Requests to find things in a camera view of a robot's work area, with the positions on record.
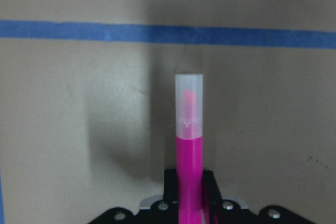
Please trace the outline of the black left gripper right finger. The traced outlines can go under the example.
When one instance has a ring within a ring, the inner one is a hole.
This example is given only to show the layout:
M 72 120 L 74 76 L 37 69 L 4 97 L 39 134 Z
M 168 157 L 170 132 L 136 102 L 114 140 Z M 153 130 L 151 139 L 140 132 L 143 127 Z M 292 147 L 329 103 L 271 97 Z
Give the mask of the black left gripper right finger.
M 215 175 L 211 170 L 203 171 L 202 200 L 203 203 L 217 203 L 222 200 Z

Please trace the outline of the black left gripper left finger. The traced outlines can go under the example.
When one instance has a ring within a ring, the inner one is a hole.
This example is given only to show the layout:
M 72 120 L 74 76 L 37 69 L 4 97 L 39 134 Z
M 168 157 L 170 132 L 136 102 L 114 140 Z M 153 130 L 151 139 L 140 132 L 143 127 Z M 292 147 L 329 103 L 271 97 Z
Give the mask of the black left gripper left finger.
M 174 205 L 179 203 L 178 179 L 176 169 L 164 171 L 163 200 Z

